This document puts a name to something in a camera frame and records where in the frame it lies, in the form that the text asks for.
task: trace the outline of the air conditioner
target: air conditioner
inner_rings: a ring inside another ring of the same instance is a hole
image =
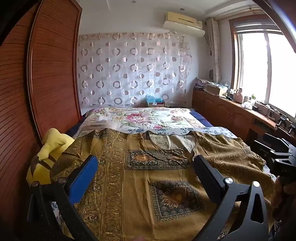
[[[163,28],[195,37],[205,34],[202,30],[202,21],[174,12],[167,12]]]

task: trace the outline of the window blind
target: window blind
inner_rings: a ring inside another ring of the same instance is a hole
[[[283,34],[271,19],[252,19],[234,23],[236,34],[273,33]]]

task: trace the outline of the blue floral sheet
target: blue floral sheet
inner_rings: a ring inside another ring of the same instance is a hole
[[[74,139],[93,130],[111,128],[120,132],[135,134],[152,131],[162,135],[186,135],[199,131],[212,135],[237,138],[223,127],[205,127],[185,108],[97,108],[86,113],[86,119],[79,127]]]

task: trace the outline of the stuffed animal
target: stuffed animal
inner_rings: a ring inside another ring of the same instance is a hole
[[[61,134],[57,129],[51,128],[45,134],[43,147],[31,161],[26,180],[31,186],[32,182],[39,181],[42,185],[50,184],[49,172],[61,154],[74,142],[66,134]]]

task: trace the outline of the bed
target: bed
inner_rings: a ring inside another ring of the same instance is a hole
[[[229,130],[205,127],[189,109],[93,109],[74,137],[53,165],[51,180],[68,177],[88,155],[98,158],[94,180],[75,207],[99,240],[192,240],[215,210],[191,167],[198,154],[237,183],[258,180],[272,225],[274,181],[265,162]],[[220,237],[237,210],[238,204]]]

